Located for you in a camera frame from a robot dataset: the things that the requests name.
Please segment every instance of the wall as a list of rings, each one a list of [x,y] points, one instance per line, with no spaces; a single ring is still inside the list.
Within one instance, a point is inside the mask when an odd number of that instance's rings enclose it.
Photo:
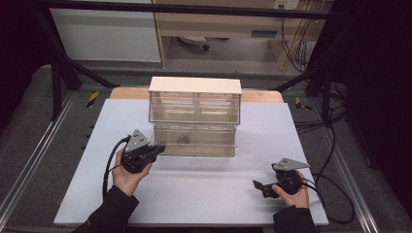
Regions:
[[[151,0],[111,2],[152,3]],[[152,13],[51,9],[51,14],[72,59],[160,62]]]

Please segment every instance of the plastic drawer organizer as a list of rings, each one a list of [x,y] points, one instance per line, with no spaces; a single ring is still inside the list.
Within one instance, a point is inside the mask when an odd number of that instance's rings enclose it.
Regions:
[[[163,154],[233,156],[240,124],[239,80],[153,77],[149,121]]]

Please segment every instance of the white tabletop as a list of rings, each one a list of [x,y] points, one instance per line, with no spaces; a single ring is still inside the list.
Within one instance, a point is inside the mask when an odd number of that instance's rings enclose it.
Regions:
[[[103,174],[113,147],[136,128],[152,139],[148,115],[149,100],[106,100],[54,223],[80,225],[101,205]],[[241,118],[234,157],[160,155],[139,183],[135,196],[140,204],[129,224],[271,226],[273,214],[285,204],[263,198],[253,180],[275,183],[271,163],[283,157],[306,158],[287,104],[245,102]],[[300,171],[313,181],[309,169]],[[309,195],[315,224],[328,224],[318,196],[310,189]]]

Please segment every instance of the gray floor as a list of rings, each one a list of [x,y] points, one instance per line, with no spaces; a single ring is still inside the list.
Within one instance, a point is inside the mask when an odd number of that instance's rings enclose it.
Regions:
[[[145,63],[122,63],[116,66],[108,63],[104,66],[101,65],[102,63],[89,63],[89,65],[107,80],[123,85],[147,85],[151,77],[157,75],[189,75],[238,78],[241,80],[242,87],[267,89],[284,83],[296,75],[291,67],[284,72],[276,69],[275,60],[268,50],[268,43],[264,40],[209,39],[208,41],[211,48],[203,51],[199,47],[186,45],[174,39],[171,44],[169,63],[165,68],[158,68],[158,64],[156,67]],[[55,229],[57,226],[52,223],[58,210],[57,202],[64,196],[76,171],[87,144],[87,135],[92,132],[90,126],[94,125],[105,98],[110,95],[110,89],[98,88],[87,78],[83,80],[86,83],[85,88],[74,93],[73,104],[10,216],[8,227],[30,226],[38,229],[47,227],[53,228],[53,232],[57,231]],[[318,101],[316,98],[305,98],[301,91],[305,85],[305,82],[300,83],[284,93],[285,101],[290,104],[294,121],[318,118],[314,111],[306,111],[295,106],[296,96],[304,105],[312,105]],[[99,96],[93,108],[88,109],[86,103],[94,89],[100,90]],[[1,134],[0,201],[2,202],[51,123],[51,90],[50,70],[39,70],[33,76],[33,82],[21,105]],[[382,173],[366,167],[365,157],[352,131],[350,121],[339,121],[333,127],[340,151],[380,232],[412,232],[411,219],[395,198]],[[311,165],[311,171],[319,172],[330,152],[324,130],[320,128],[300,134],[299,138]],[[325,175],[344,186],[334,160],[326,167]],[[319,189],[326,199],[326,213],[338,219],[348,218],[351,209],[342,194],[323,180],[319,183]],[[329,226],[322,226],[321,232],[363,232],[363,229],[356,218],[353,222],[344,225],[331,222]]]

